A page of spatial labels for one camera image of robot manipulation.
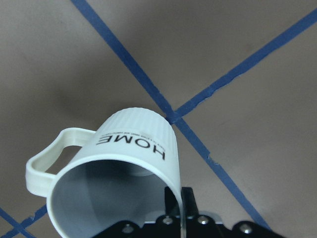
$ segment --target gray floor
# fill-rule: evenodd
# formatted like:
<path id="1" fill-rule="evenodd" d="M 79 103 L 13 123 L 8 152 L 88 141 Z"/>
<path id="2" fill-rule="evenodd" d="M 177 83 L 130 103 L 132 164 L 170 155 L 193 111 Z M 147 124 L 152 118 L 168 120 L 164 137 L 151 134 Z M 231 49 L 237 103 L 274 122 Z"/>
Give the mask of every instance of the gray floor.
<path id="1" fill-rule="evenodd" d="M 173 110 L 317 7 L 315 0 L 88 3 Z M 316 22 L 316 10 L 311 19 Z M 296 37 L 181 116 L 214 166 L 222 166 L 274 231 L 315 238 L 317 25 L 291 34 Z M 25 164 L 62 129 L 96 130 L 127 107 L 166 116 L 71 1 L 3 0 L 0 72 L 4 238 L 31 237 L 7 234 L 13 227 L 5 214 L 21 223 L 45 205 L 26 189 Z M 178 124 L 173 128 L 182 185 L 194 189 L 200 210 L 219 214 L 229 228 L 251 220 L 193 147 L 193 137 Z M 52 171 L 74 153 L 65 151 Z M 47 214 L 26 230 L 37 238 L 59 237 Z"/>

